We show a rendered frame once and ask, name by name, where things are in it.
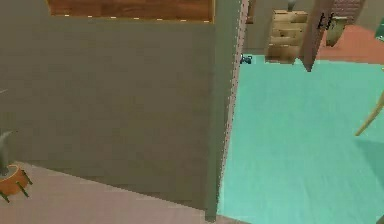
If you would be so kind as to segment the framed brown wood picture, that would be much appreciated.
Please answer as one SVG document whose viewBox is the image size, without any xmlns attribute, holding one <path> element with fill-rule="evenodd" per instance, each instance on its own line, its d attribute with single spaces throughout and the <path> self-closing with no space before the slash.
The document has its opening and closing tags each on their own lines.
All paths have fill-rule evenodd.
<svg viewBox="0 0 384 224">
<path fill-rule="evenodd" d="M 214 0 L 46 0 L 52 15 L 212 22 Z"/>
</svg>

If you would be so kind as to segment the light wood chest of drawers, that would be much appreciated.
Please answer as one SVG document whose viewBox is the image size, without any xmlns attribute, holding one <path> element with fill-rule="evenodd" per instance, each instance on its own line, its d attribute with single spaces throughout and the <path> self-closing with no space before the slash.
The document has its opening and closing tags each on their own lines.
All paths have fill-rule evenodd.
<svg viewBox="0 0 384 224">
<path fill-rule="evenodd" d="M 274 10 L 269 37 L 265 48 L 265 61 L 293 64 L 300 51 L 308 13 L 305 11 Z"/>
</svg>

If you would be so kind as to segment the brown room door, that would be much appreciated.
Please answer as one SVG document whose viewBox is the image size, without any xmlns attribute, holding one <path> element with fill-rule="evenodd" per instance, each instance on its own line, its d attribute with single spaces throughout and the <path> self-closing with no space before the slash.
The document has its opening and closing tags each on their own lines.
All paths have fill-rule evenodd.
<svg viewBox="0 0 384 224">
<path fill-rule="evenodd" d="M 333 4 L 334 0 L 314 0 L 299 53 L 299 59 L 307 72 L 312 70 L 316 60 L 325 28 L 332 15 Z"/>
</svg>

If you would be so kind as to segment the beige round bin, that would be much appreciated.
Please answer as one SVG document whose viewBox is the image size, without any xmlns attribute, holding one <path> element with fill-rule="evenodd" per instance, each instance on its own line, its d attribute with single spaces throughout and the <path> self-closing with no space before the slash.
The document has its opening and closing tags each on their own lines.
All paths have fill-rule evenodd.
<svg viewBox="0 0 384 224">
<path fill-rule="evenodd" d="M 338 42 L 341 37 L 345 26 L 348 22 L 347 17 L 339 17 L 335 16 L 331 19 L 330 26 L 327 30 L 326 34 L 326 45 L 329 47 L 333 47 Z"/>
</svg>

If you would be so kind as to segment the light wood chair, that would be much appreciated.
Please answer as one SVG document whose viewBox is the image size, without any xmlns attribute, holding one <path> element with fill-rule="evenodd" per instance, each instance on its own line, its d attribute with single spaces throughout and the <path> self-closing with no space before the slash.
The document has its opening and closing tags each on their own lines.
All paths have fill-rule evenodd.
<svg viewBox="0 0 384 224">
<path fill-rule="evenodd" d="M 369 116 L 363 122 L 363 124 L 359 127 L 359 129 L 355 132 L 355 135 L 360 136 L 369 127 L 369 125 L 376 119 L 376 117 L 380 114 L 383 108 L 384 108 L 384 90 L 382 91 L 372 112 L 369 114 Z"/>
</svg>

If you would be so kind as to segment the grey plant in orange pot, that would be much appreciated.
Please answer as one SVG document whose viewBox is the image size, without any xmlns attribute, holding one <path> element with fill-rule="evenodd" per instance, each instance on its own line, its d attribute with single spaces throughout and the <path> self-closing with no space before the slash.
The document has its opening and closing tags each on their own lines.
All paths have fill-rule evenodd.
<svg viewBox="0 0 384 224">
<path fill-rule="evenodd" d="M 0 196 L 6 203 L 10 202 L 10 196 L 18 193 L 29 198 L 26 187 L 33 184 L 21 166 L 9 161 L 8 138 L 11 134 L 12 131 L 0 134 Z"/>
</svg>

